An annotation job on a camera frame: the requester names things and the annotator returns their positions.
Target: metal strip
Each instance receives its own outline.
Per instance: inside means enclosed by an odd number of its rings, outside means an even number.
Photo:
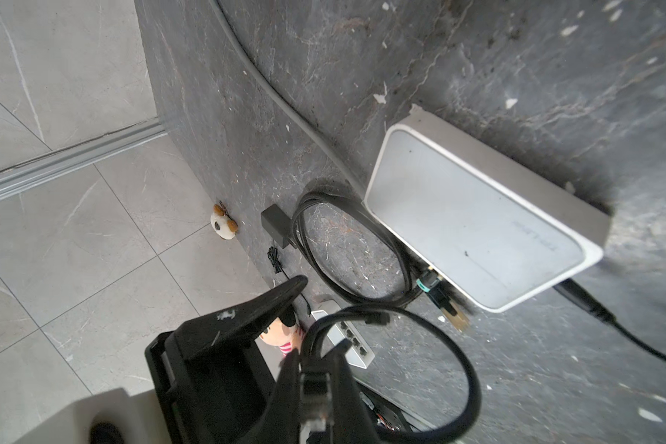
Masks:
[[[0,200],[167,134],[158,119],[36,158],[0,173]]]

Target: white router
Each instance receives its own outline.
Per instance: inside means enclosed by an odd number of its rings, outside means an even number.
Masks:
[[[609,232],[609,216],[417,107],[388,129],[363,203],[494,313],[594,265]]]

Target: brown ear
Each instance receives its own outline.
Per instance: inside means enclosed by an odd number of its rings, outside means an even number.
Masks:
[[[232,219],[227,221],[227,226],[229,227],[229,230],[232,231],[232,233],[236,233],[237,230],[239,229],[239,226],[237,226],[237,222],[233,221]]]

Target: marble countertop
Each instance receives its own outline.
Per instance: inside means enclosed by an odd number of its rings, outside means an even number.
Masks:
[[[666,352],[666,1],[221,3],[264,77],[361,180],[418,104],[609,212],[606,258],[577,280]],[[340,173],[242,68],[207,0],[135,4],[160,119],[258,272],[280,283],[260,212],[345,190]],[[307,220],[330,273],[370,296],[399,288],[394,256],[350,217],[322,205]],[[281,256],[309,277],[313,304],[336,298],[298,251]],[[666,443],[666,365],[557,293],[470,309],[463,334],[424,297],[410,309],[479,373],[484,406],[464,442]],[[449,352],[393,321],[360,328],[376,358],[356,376],[433,423],[459,413],[466,384]]]

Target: gray cable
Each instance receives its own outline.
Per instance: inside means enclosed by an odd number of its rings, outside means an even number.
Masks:
[[[289,116],[289,118],[291,118],[291,120],[293,120],[293,122],[297,124],[298,127],[303,130],[303,132],[308,134],[311,140],[313,140],[323,150],[323,152],[326,153],[333,164],[335,164],[341,173],[343,173],[343,176],[345,176],[347,181],[350,182],[353,190],[358,194],[358,196],[362,198],[365,195],[365,186],[363,183],[355,176],[355,174],[353,174],[350,168],[345,165],[343,160],[338,156],[338,154],[336,154],[336,152],[323,138],[323,136],[313,127],[311,127],[311,124],[308,123],[306,119],[304,119],[298,112],[296,112],[296,110],[294,110],[291,105],[286,103],[284,98],[279,95],[279,93],[276,92],[276,90],[269,84],[269,82],[266,81],[264,76],[261,75],[257,67],[254,66],[252,61],[249,59],[249,56],[244,51],[244,48],[242,48],[242,45],[237,39],[237,36],[234,35],[234,31],[232,31],[229,22],[224,16],[219,2],[217,0],[209,0],[209,3],[212,6],[214,15],[217,17],[217,21],[222,26],[222,31],[224,31],[230,43],[234,47],[234,52],[237,53],[239,59],[246,67],[247,73],[254,77],[259,86],[261,86],[264,91],[269,94],[269,97],[271,97],[271,99],[279,106],[279,108],[281,108],[282,111],[284,111],[286,115]]]

